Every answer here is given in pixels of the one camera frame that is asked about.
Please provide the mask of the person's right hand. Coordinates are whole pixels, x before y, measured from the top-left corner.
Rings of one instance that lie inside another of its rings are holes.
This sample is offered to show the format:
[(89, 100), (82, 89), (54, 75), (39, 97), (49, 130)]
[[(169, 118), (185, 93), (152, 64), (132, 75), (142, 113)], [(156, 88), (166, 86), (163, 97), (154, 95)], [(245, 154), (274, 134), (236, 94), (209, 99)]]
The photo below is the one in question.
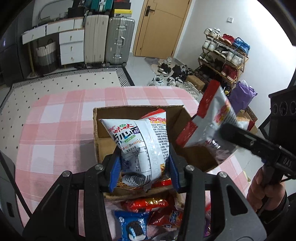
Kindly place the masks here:
[(255, 212), (262, 207), (262, 199), (265, 196), (269, 198), (269, 203), (265, 207), (265, 210), (272, 211), (280, 205), (286, 193), (284, 183), (264, 187), (262, 180), (263, 171), (261, 167), (252, 180), (246, 198)]

